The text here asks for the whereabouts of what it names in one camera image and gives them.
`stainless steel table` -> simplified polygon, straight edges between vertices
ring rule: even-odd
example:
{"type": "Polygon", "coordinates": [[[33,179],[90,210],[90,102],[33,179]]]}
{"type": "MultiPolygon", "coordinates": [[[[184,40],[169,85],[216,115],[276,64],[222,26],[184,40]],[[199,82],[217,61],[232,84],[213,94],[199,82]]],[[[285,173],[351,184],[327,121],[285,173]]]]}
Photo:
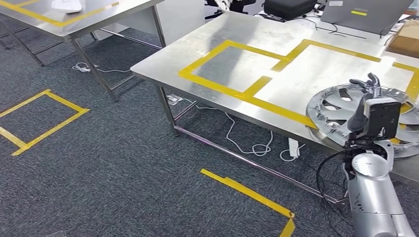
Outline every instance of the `stainless steel table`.
{"type": "MultiPolygon", "coordinates": [[[[332,152],[340,147],[328,138],[315,136],[315,125],[305,116],[312,96],[327,87],[348,83],[349,79],[366,79],[373,72],[382,85],[405,90],[417,98],[418,66],[418,59],[384,52],[381,46],[230,12],[131,70],[156,85],[175,134],[186,133],[320,196],[316,189],[200,137],[176,121],[202,102],[332,152]],[[172,116],[163,87],[196,101],[172,116]]],[[[418,158],[397,160],[393,178],[419,187],[418,158]]]]}
{"type": "Polygon", "coordinates": [[[77,53],[83,58],[84,62],[92,70],[96,79],[106,89],[111,98],[116,101],[117,98],[114,95],[113,90],[134,76],[125,78],[115,85],[109,85],[96,70],[92,61],[77,42],[77,38],[95,30],[103,30],[137,43],[161,49],[162,47],[165,47],[166,43],[155,5],[162,1],[163,0],[82,0],[83,10],[81,12],[65,14],[51,9],[51,0],[0,0],[0,14],[13,18],[28,27],[46,33],[60,41],[35,53],[32,52],[1,20],[0,27],[4,27],[8,31],[8,34],[14,37],[40,65],[43,64],[36,56],[37,54],[57,46],[62,42],[70,42],[77,53]],[[153,10],[161,46],[152,45],[138,39],[133,39],[102,29],[102,27],[115,23],[148,7],[151,7],[153,10]]]}

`table surface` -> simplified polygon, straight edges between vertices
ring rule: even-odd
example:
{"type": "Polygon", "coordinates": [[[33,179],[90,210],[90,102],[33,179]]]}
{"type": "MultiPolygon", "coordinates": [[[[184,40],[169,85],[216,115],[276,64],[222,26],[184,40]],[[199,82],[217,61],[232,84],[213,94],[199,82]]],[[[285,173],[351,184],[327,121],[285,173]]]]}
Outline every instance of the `table surface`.
{"type": "MultiPolygon", "coordinates": [[[[387,35],[380,36],[379,34],[374,34],[374,33],[366,32],[366,31],[360,31],[360,30],[345,27],[345,26],[336,25],[335,27],[331,23],[321,21],[320,16],[322,13],[323,13],[322,11],[320,11],[320,13],[315,13],[314,11],[307,13],[306,19],[312,22],[307,21],[307,20],[291,20],[291,21],[285,22],[285,24],[292,24],[295,26],[300,25],[300,26],[306,26],[306,27],[312,27],[312,28],[314,28],[316,24],[317,27],[319,27],[318,28],[319,31],[324,31],[326,33],[331,33],[331,32],[336,31],[336,27],[337,27],[337,32],[334,34],[341,35],[340,37],[354,38],[354,39],[358,39],[361,41],[369,42],[372,44],[378,44],[378,45],[384,45],[386,42],[388,42],[387,41],[388,38],[396,34],[395,32],[399,31],[401,27],[403,26],[403,23],[397,23],[393,26],[393,28],[387,35]]],[[[409,15],[403,14],[400,17],[400,20],[406,19],[407,17],[409,17],[409,15]]]]}
{"type": "MultiPolygon", "coordinates": [[[[296,117],[306,118],[306,106],[313,95],[330,86],[348,83],[349,79],[366,80],[369,72],[378,75],[386,87],[406,90],[413,72],[392,67],[393,62],[409,65],[415,70],[419,67],[418,59],[386,52],[383,46],[229,12],[141,61],[131,70],[139,78],[234,116],[313,147],[334,151],[339,149],[336,144],[328,138],[314,136],[313,129],[292,116],[297,114],[296,117]],[[220,50],[218,45],[225,44],[226,40],[229,40],[230,47],[220,50]],[[304,42],[309,46],[300,54],[293,53],[304,42]],[[352,55],[338,52],[339,48],[353,51],[352,55]],[[359,54],[355,52],[381,61],[357,57],[359,54]],[[278,55],[289,53],[292,60],[280,72],[273,71],[273,66],[279,62],[278,55]],[[192,79],[185,76],[188,70],[196,76],[192,79]],[[265,86],[254,84],[264,76],[272,80],[265,86]],[[253,95],[252,99],[248,99],[249,93],[253,95]],[[292,116],[278,114],[283,111],[291,111],[292,116]]],[[[419,187],[418,159],[419,156],[397,160],[394,177],[419,187]]]]}
{"type": "Polygon", "coordinates": [[[66,14],[51,9],[52,0],[0,0],[0,13],[53,37],[71,40],[162,1],[81,0],[81,12],[66,14]]]}

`yellow tape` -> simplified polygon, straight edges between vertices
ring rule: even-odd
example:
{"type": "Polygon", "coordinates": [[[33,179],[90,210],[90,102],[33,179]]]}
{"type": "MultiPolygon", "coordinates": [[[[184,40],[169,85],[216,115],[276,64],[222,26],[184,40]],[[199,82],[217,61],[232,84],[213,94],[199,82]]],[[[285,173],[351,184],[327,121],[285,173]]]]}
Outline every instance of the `yellow tape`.
{"type": "Polygon", "coordinates": [[[247,196],[255,199],[256,201],[259,201],[260,203],[274,209],[275,211],[281,213],[282,215],[288,217],[288,218],[293,218],[294,214],[286,209],[285,207],[265,198],[264,196],[258,194],[257,192],[249,189],[248,187],[226,177],[226,178],[222,178],[214,173],[211,173],[210,171],[206,170],[206,169],[201,169],[201,173],[203,173],[204,175],[211,177],[213,179],[215,179],[216,181],[223,183],[227,186],[229,186],[230,188],[233,188],[243,194],[246,194],[247,196]]]}
{"type": "Polygon", "coordinates": [[[259,201],[260,203],[272,208],[273,210],[279,212],[280,214],[286,216],[289,218],[287,224],[285,225],[285,228],[282,230],[280,237],[290,237],[295,229],[295,225],[294,225],[294,213],[292,213],[290,210],[286,209],[285,207],[265,198],[264,196],[258,194],[257,192],[249,189],[248,187],[228,178],[222,178],[214,173],[211,173],[210,171],[206,170],[206,169],[201,169],[201,173],[212,178],[215,179],[216,181],[225,184],[227,186],[229,186],[230,188],[233,188],[253,199],[255,199],[256,201],[259,201]]]}
{"type": "Polygon", "coordinates": [[[0,135],[2,135],[7,140],[14,143],[19,148],[22,148],[22,147],[26,146],[26,143],[24,143],[22,140],[20,140],[19,138],[17,138],[15,135],[11,134],[10,132],[6,131],[6,129],[4,129],[2,127],[0,127],[0,135]]]}
{"type": "Polygon", "coordinates": [[[419,69],[416,69],[415,74],[413,74],[413,77],[407,86],[406,94],[410,98],[417,100],[419,95],[419,69]]]}
{"type": "Polygon", "coordinates": [[[53,127],[52,129],[48,130],[46,133],[42,134],[41,136],[39,136],[39,137],[35,138],[34,140],[32,140],[31,142],[27,143],[24,147],[20,148],[19,150],[15,151],[14,153],[12,153],[12,156],[17,156],[17,155],[22,154],[24,151],[31,148],[36,143],[42,141],[44,138],[51,135],[52,133],[60,130],[62,127],[71,123],[72,121],[76,120],[78,117],[82,116],[83,114],[87,113],[88,111],[89,110],[84,110],[82,112],[79,112],[79,113],[71,116],[71,118],[69,118],[69,119],[65,120],[64,122],[60,123],[59,125],[53,127]]]}
{"type": "Polygon", "coordinates": [[[45,95],[46,93],[48,93],[48,92],[50,92],[50,91],[51,91],[51,90],[49,90],[49,89],[48,89],[48,90],[44,90],[43,92],[41,92],[41,93],[39,93],[39,94],[36,94],[36,95],[32,96],[31,98],[29,98],[29,99],[27,99],[27,100],[23,101],[22,103],[20,103],[20,104],[18,104],[18,105],[15,105],[15,106],[13,106],[12,108],[10,108],[10,109],[8,109],[8,110],[4,111],[3,113],[0,113],[0,118],[1,118],[1,117],[3,117],[3,116],[5,116],[5,115],[7,115],[7,114],[12,113],[13,111],[15,111],[15,110],[19,109],[20,107],[22,107],[22,106],[24,106],[24,105],[27,105],[27,104],[31,103],[32,101],[34,101],[34,100],[38,99],[39,97],[41,97],[41,96],[45,95]]]}
{"type": "Polygon", "coordinates": [[[43,96],[43,95],[47,95],[50,98],[56,100],[57,102],[60,102],[61,104],[64,104],[70,108],[72,108],[73,110],[77,111],[77,114],[71,116],[69,119],[65,120],[64,122],[60,123],[59,125],[53,127],[52,129],[50,129],[49,131],[47,131],[46,133],[42,134],[41,136],[35,138],[34,140],[25,143],[22,140],[20,140],[19,138],[17,138],[15,135],[11,134],[10,132],[8,132],[7,130],[5,130],[4,128],[0,127],[0,135],[2,135],[3,137],[5,137],[7,140],[11,141],[12,143],[14,143],[16,146],[18,146],[20,149],[15,151],[14,153],[12,153],[12,156],[17,156],[20,155],[22,152],[28,150],[29,148],[31,148],[32,146],[34,146],[36,143],[40,142],[41,140],[43,140],[44,138],[46,138],[47,136],[51,135],[52,133],[60,130],[62,127],[64,127],[65,125],[71,123],[72,121],[74,121],[75,119],[77,119],[78,117],[80,117],[81,115],[87,113],[89,111],[89,109],[83,109],[82,107],[58,96],[55,95],[53,93],[51,93],[51,90],[44,90],[41,93],[38,93],[35,96],[32,96],[31,98],[23,101],[22,103],[13,106],[12,108],[4,111],[3,113],[0,114],[0,118],[10,114],[11,112],[21,108],[24,105],[29,104],[30,102],[36,100],[37,98],[43,96]]]}
{"type": "Polygon", "coordinates": [[[360,11],[351,11],[351,13],[352,13],[352,14],[355,14],[355,15],[360,15],[360,16],[366,16],[366,15],[368,15],[367,13],[365,13],[365,12],[360,12],[360,11]]]}
{"type": "Polygon", "coordinates": [[[271,57],[271,58],[276,58],[276,59],[279,59],[279,60],[286,59],[286,57],[284,57],[282,55],[272,53],[272,52],[269,52],[269,51],[265,51],[265,50],[262,50],[262,49],[259,49],[259,48],[251,47],[251,46],[248,46],[248,45],[245,45],[245,44],[242,44],[242,43],[237,43],[237,42],[234,42],[234,41],[231,41],[231,40],[226,40],[224,43],[227,44],[228,46],[231,46],[231,47],[240,48],[240,49],[243,49],[243,50],[247,50],[247,51],[257,53],[257,54],[261,54],[261,55],[264,55],[264,56],[268,56],[268,57],[271,57]]]}
{"type": "Polygon", "coordinates": [[[303,42],[304,41],[307,41],[306,43],[309,44],[309,45],[325,48],[325,49],[332,50],[332,51],[339,52],[339,53],[344,53],[344,54],[347,54],[347,55],[351,55],[351,56],[355,56],[355,57],[358,57],[358,58],[370,60],[370,61],[373,61],[373,62],[380,62],[381,61],[380,58],[369,56],[369,55],[363,54],[363,53],[358,53],[358,52],[351,51],[351,50],[347,50],[347,49],[344,49],[344,48],[339,48],[339,47],[335,47],[335,46],[331,46],[331,45],[328,45],[328,44],[324,44],[324,43],[320,43],[320,42],[316,42],[316,41],[311,41],[311,40],[307,40],[307,39],[303,40],[303,42]]]}
{"type": "Polygon", "coordinates": [[[253,97],[258,91],[260,91],[266,84],[268,84],[272,78],[267,76],[262,76],[259,78],[253,85],[251,85],[247,90],[244,92],[246,96],[253,97]]]}
{"type": "Polygon", "coordinates": [[[73,110],[77,111],[77,112],[86,112],[86,109],[83,109],[82,107],[75,105],[73,103],[71,103],[70,101],[59,97],[58,95],[52,94],[50,91],[48,91],[47,93],[45,93],[45,95],[49,96],[51,99],[54,99],[58,102],[60,102],[61,104],[64,104],[70,108],[72,108],[73,110]]]}
{"type": "Polygon", "coordinates": [[[64,22],[56,21],[56,20],[53,20],[51,18],[45,17],[45,16],[43,16],[41,14],[38,14],[36,12],[29,11],[27,9],[24,9],[24,8],[22,8],[22,6],[20,4],[13,5],[13,4],[10,4],[10,3],[6,2],[6,1],[0,0],[0,6],[7,7],[9,9],[14,10],[16,12],[19,12],[19,13],[21,13],[23,15],[26,15],[26,16],[29,16],[29,17],[32,17],[32,18],[36,18],[38,20],[41,20],[41,21],[44,21],[44,22],[53,24],[53,25],[58,26],[58,27],[64,27],[64,26],[67,26],[67,25],[72,24],[74,22],[77,22],[79,20],[82,20],[84,18],[87,18],[87,17],[89,17],[91,15],[94,15],[94,14],[97,14],[97,13],[102,12],[104,10],[107,10],[107,9],[109,9],[111,7],[117,6],[117,5],[120,4],[120,2],[121,1],[115,2],[113,4],[107,5],[105,7],[99,8],[99,9],[94,10],[94,11],[91,11],[91,12],[88,12],[86,14],[80,15],[78,17],[72,18],[72,19],[70,19],[68,21],[64,21],[64,22]]]}
{"type": "Polygon", "coordinates": [[[30,1],[25,1],[25,2],[22,2],[22,3],[16,4],[16,6],[22,7],[22,6],[26,6],[26,5],[29,5],[29,4],[36,3],[36,2],[38,2],[38,1],[40,1],[40,0],[30,0],[30,1]]]}
{"type": "MultiPolygon", "coordinates": [[[[355,51],[350,51],[347,49],[343,49],[343,48],[339,48],[339,47],[335,47],[335,46],[331,46],[331,45],[327,45],[324,43],[320,43],[320,42],[316,42],[316,41],[311,41],[311,40],[307,40],[304,39],[297,47],[295,47],[287,56],[282,56],[282,55],[278,55],[275,53],[271,53],[265,50],[261,50],[258,48],[254,48],[245,44],[241,44],[241,43],[237,43],[237,42],[233,42],[231,40],[226,40],[223,43],[221,43],[220,45],[216,46],[213,50],[211,50],[209,53],[207,53],[205,56],[199,58],[198,60],[196,60],[195,62],[193,62],[192,64],[190,64],[188,67],[184,68],[183,70],[181,70],[179,72],[179,76],[184,77],[190,81],[193,81],[197,84],[200,84],[202,86],[208,87],[210,89],[213,89],[215,91],[218,91],[220,93],[235,97],[237,99],[243,100],[245,102],[251,103],[253,105],[259,106],[261,108],[264,108],[268,111],[274,112],[278,115],[284,116],[288,119],[300,122],[306,126],[312,127],[312,128],[317,128],[314,123],[311,121],[311,119],[307,116],[301,115],[299,113],[287,110],[285,108],[282,108],[280,106],[271,104],[269,102],[254,98],[254,95],[259,92],[264,86],[266,86],[271,80],[272,78],[269,76],[263,76],[260,79],[258,79],[253,85],[251,85],[245,92],[239,92],[236,90],[233,90],[231,88],[228,88],[224,85],[218,84],[214,81],[199,77],[197,75],[193,74],[193,71],[196,70],[197,68],[199,68],[200,66],[202,66],[203,64],[205,64],[206,62],[208,62],[210,59],[212,59],[213,57],[215,57],[216,55],[218,55],[219,53],[221,53],[223,50],[225,50],[228,47],[237,47],[243,50],[248,50],[254,53],[259,53],[265,56],[269,56],[272,58],[276,58],[279,59],[280,62],[278,62],[271,70],[275,71],[275,72],[280,72],[281,70],[283,70],[290,62],[292,62],[296,57],[298,57],[308,46],[313,45],[313,46],[317,46],[317,47],[321,47],[321,48],[325,48],[328,50],[332,50],[332,51],[336,51],[336,52],[340,52],[340,53],[344,53],[347,55],[351,55],[351,56],[355,56],[358,58],[362,58],[362,59],[366,59],[366,60],[370,60],[373,62],[380,62],[381,59],[377,58],[377,57],[373,57],[373,56],[369,56],[366,54],[362,54],[362,53],[358,53],[355,51]]],[[[408,66],[408,65],[404,65],[404,64],[400,64],[400,63],[394,63],[393,64],[394,67],[400,68],[400,69],[404,69],[404,70],[408,70],[408,71],[412,71],[414,72],[414,76],[412,77],[407,89],[406,89],[406,93],[416,99],[417,96],[419,95],[419,69],[412,67],[412,66],[408,66]]]]}
{"type": "Polygon", "coordinates": [[[294,230],[295,230],[294,219],[290,218],[287,224],[285,225],[285,228],[282,230],[281,234],[279,235],[279,237],[291,237],[294,230]]]}

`chair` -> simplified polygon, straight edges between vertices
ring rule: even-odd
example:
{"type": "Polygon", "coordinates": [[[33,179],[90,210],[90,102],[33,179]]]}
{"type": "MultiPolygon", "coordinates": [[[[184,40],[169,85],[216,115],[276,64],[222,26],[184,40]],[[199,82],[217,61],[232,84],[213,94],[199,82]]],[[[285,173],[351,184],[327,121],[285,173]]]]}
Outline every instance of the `chair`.
{"type": "MultiPolygon", "coordinates": [[[[218,6],[217,3],[214,0],[206,0],[206,1],[207,1],[206,5],[208,5],[208,6],[218,6]]],[[[230,11],[235,11],[235,12],[239,12],[239,13],[243,13],[243,14],[248,14],[247,12],[243,12],[243,8],[246,5],[251,5],[251,4],[254,4],[254,3],[256,3],[256,0],[242,0],[242,1],[234,0],[230,5],[230,11]]],[[[205,19],[206,20],[212,19],[212,18],[215,18],[215,17],[217,17],[221,14],[222,14],[221,10],[218,10],[214,13],[214,15],[207,16],[207,17],[205,17],[205,19]]]]}

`laptop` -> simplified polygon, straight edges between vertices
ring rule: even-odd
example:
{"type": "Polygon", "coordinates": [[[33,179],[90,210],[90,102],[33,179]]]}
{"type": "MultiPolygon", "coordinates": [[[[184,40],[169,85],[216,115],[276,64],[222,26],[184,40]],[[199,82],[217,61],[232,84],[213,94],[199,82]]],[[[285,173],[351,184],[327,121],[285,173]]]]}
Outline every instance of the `laptop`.
{"type": "Polygon", "coordinates": [[[387,35],[413,0],[328,0],[321,20],[387,35]]]}

